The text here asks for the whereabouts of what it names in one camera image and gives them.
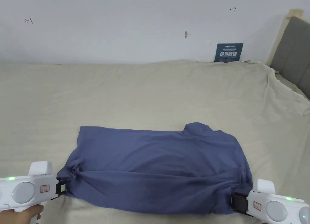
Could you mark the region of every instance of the white wall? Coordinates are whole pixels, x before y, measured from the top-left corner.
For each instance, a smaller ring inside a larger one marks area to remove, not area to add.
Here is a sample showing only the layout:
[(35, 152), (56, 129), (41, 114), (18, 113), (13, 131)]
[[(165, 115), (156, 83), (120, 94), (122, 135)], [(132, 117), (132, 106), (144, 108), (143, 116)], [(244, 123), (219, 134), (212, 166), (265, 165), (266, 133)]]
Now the white wall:
[[(265, 62), (290, 8), (310, 0), (1, 0), (0, 61), (213, 61), (217, 43), (244, 43)], [(25, 23), (31, 17), (33, 24)]]

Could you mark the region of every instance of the bed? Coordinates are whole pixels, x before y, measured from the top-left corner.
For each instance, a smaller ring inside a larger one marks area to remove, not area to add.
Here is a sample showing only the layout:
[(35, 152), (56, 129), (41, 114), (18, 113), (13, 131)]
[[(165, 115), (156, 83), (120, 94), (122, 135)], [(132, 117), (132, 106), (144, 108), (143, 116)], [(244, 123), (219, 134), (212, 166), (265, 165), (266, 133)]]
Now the bed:
[[(285, 18), (267, 62), (271, 68), (250, 60), (0, 64), (0, 177), (26, 175), (40, 160), (51, 161), (57, 173), (81, 125), (182, 130), (198, 121), (238, 139), (254, 179), (271, 180), (279, 194), (310, 203), (310, 59), (300, 57), (310, 24), (301, 17), (302, 10), (292, 9)], [(65, 196), (44, 205), (41, 224), (258, 222), (237, 213), (131, 213)]]

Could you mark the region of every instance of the dark blue sign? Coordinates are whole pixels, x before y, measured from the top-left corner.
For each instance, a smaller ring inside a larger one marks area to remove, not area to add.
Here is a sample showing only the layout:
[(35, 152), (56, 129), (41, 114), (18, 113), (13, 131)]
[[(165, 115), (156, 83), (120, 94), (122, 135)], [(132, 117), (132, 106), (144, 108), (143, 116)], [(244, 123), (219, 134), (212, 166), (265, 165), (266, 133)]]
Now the dark blue sign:
[(239, 61), (243, 44), (217, 44), (215, 62)]

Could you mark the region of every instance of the wooden bed frame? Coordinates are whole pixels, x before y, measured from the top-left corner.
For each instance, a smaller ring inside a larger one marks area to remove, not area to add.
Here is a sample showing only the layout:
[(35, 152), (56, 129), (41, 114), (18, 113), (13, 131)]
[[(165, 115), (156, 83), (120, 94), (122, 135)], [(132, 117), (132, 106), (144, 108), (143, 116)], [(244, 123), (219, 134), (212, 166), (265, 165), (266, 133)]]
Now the wooden bed frame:
[(276, 49), (277, 49), (278, 46), (279, 46), (279, 43), (280, 43), (280, 41), (281, 41), (281, 39), (282, 39), (282, 36), (283, 36), (283, 33), (284, 33), (284, 31), (285, 31), (285, 29), (286, 29), (288, 23), (289, 23), (289, 20), (290, 20), (292, 17), (298, 17), (298, 18), (300, 18), (300, 19), (302, 19), (302, 20), (304, 20), (304, 21), (310, 23), (310, 21), (308, 21), (308, 20), (302, 18), (302, 15), (303, 15), (303, 10), (302, 10), (302, 9), (290, 9), (290, 10), (289, 10), (288, 15), (286, 15), (285, 19), (284, 19), (283, 22), (282, 22), (282, 25), (281, 25), (280, 30), (279, 30), (279, 32), (278, 32), (278, 35), (276, 36), (275, 42), (274, 42), (274, 44), (273, 44), (273, 47), (272, 47), (271, 52), (270, 52), (270, 55), (269, 55), (268, 60), (267, 60), (267, 62), (266, 62), (266, 65), (267, 65), (267, 66), (270, 67), (270, 65), (271, 65), (272, 59), (273, 59), (273, 57), (274, 57), (274, 54), (275, 54), (275, 52), (276, 52)]

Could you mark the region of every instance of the blue t-shirt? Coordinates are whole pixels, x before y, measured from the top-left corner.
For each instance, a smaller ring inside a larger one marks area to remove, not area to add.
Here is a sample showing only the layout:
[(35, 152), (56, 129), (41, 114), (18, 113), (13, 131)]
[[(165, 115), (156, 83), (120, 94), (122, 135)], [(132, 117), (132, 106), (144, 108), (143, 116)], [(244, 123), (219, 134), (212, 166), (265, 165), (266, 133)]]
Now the blue t-shirt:
[(157, 214), (230, 214), (252, 175), (236, 138), (199, 122), (183, 131), (81, 126), (58, 176), (70, 197), (95, 206)]

